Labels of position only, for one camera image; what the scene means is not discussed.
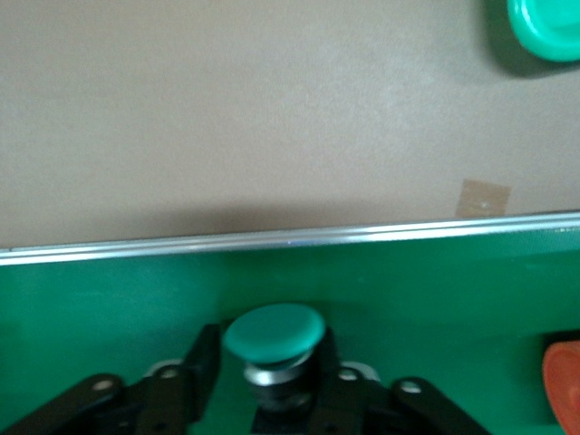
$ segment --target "beige surface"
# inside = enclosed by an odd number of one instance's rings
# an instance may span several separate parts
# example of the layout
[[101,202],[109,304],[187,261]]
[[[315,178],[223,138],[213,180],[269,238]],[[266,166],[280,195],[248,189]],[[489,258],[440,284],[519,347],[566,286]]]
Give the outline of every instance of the beige surface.
[[577,208],[580,71],[493,0],[0,2],[0,247]]

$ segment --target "piece of tape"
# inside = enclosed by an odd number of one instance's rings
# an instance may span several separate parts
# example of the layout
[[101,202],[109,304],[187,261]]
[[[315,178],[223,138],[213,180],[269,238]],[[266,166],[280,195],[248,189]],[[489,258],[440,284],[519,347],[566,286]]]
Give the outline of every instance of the piece of tape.
[[455,216],[488,218],[504,216],[511,188],[476,179],[464,179]]

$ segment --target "silver metal edge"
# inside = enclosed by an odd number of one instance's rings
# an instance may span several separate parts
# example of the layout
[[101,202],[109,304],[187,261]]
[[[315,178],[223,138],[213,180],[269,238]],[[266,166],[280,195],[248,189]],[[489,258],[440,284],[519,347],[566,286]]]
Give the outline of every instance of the silver metal edge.
[[0,250],[0,266],[81,261],[128,256],[314,247],[461,237],[519,231],[580,228],[580,212],[445,220],[366,227],[326,227],[225,235],[153,238]]

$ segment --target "silver bolt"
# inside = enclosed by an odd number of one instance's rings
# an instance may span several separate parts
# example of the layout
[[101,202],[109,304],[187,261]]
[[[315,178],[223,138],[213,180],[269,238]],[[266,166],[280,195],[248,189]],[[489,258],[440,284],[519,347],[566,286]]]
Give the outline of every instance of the silver bolt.
[[353,369],[341,369],[338,372],[338,377],[343,381],[356,381],[359,379],[359,375]]
[[161,373],[161,379],[175,378],[178,374],[179,372],[177,371],[177,369],[167,369]]
[[113,383],[109,379],[105,379],[104,381],[98,381],[93,386],[92,389],[96,392],[102,392],[103,390],[109,390],[112,387]]
[[421,392],[421,387],[413,381],[401,382],[401,389],[409,394],[419,394]]

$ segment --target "red plastic object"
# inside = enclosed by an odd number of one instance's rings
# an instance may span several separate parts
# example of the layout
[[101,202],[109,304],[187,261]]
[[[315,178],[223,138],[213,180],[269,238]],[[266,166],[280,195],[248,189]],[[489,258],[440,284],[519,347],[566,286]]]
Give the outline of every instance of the red plastic object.
[[580,435],[580,341],[554,343],[543,364],[552,410],[566,435]]

